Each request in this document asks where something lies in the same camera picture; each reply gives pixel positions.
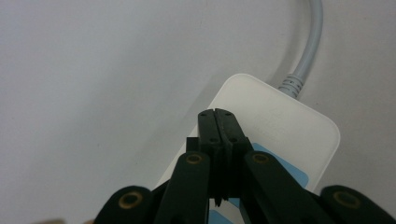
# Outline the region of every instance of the white tabletop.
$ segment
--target white tabletop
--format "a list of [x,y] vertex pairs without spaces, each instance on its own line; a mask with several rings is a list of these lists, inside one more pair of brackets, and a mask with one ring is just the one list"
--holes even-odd
[[[277,86],[309,31],[305,1],[0,3],[1,223],[97,215],[153,188],[223,82]],[[300,101],[341,144],[318,188],[342,184],[396,217],[396,2],[323,1]]]

